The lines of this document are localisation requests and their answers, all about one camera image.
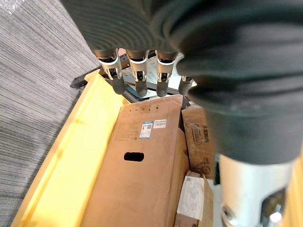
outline black rubber cover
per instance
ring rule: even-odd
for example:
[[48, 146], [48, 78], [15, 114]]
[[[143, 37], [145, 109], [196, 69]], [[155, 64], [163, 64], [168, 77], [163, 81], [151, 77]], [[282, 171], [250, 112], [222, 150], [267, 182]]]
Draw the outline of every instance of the black rubber cover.
[[167, 95], [167, 90], [169, 88], [169, 84], [165, 81], [157, 82], [157, 95], [159, 97], [164, 97]]
[[216, 151], [238, 161], [295, 159], [303, 135], [303, 77], [240, 82], [204, 79], [189, 91], [203, 106]]
[[194, 80], [192, 78], [186, 78], [185, 81], [181, 79], [179, 83], [179, 93], [183, 96], [187, 96], [188, 91], [190, 90], [193, 84], [193, 81]]
[[146, 81], [139, 80], [136, 82], [136, 92], [139, 97], [144, 97], [147, 94]]
[[110, 80], [110, 82], [112, 84], [114, 91], [117, 94], [121, 95], [125, 92], [125, 83], [123, 77], [121, 77], [120, 79], [113, 78], [113, 80]]

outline barcode label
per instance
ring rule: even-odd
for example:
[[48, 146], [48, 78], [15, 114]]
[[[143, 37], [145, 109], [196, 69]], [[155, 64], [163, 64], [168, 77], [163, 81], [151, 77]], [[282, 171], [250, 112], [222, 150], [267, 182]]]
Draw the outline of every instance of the barcode label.
[[143, 122], [139, 137], [140, 139], [149, 139], [151, 137], [152, 124], [153, 122]]
[[155, 120], [155, 124], [153, 125], [154, 129], [163, 129], [166, 128], [166, 119]]

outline yellow plastic edge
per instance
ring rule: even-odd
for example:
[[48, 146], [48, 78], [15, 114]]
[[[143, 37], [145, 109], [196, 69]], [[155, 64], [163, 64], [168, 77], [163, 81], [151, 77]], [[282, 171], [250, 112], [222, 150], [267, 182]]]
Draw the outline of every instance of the yellow plastic edge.
[[99, 76], [88, 81], [33, 180], [11, 226], [76, 227], [120, 108], [128, 101]]

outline metal bracket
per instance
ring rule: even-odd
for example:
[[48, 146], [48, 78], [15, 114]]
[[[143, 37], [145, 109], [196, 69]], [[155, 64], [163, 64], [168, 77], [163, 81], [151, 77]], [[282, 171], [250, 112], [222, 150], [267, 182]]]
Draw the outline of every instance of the metal bracket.
[[172, 70], [174, 68], [174, 63], [175, 60], [170, 62], [170, 63], [163, 63], [159, 60], [158, 56], [157, 56], [157, 75], [158, 75], [158, 82], [161, 83], [162, 82], [162, 74], [163, 73], [167, 73], [167, 79], [166, 79], [166, 83], [169, 82], [169, 79], [171, 77], [172, 74]]
[[143, 74], [143, 79], [142, 81], [146, 81], [147, 78], [147, 59], [148, 59], [148, 51], [146, 52], [145, 58], [143, 61], [134, 61], [129, 58], [129, 62], [131, 64], [132, 72], [134, 75], [134, 80], [136, 82], [139, 81], [138, 79], [138, 72], [142, 72]]
[[111, 80], [114, 80], [113, 77], [115, 76], [111, 71], [112, 69], [116, 71], [116, 75], [118, 79], [122, 77], [122, 67], [121, 67], [120, 57], [118, 54], [118, 49], [116, 49], [116, 59], [113, 62], [104, 62], [101, 60], [99, 60], [99, 62], [101, 63], [105, 73], [108, 75], [108, 77]]

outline brown cardboard box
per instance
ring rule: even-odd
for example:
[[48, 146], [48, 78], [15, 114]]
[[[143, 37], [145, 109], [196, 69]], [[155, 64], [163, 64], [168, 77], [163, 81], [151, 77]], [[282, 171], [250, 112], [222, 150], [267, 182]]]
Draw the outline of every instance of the brown cardboard box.
[[207, 179], [191, 171], [186, 176], [189, 178], [184, 179], [175, 227], [213, 227], [214, 193]]
[[189, 163], [180, 95], [121, 108], [84, 227], [173, 227]]
[[182, 110], [191, 170], [214, 178], [214, 148], [208, 132], [205, 111], [198, 105]]

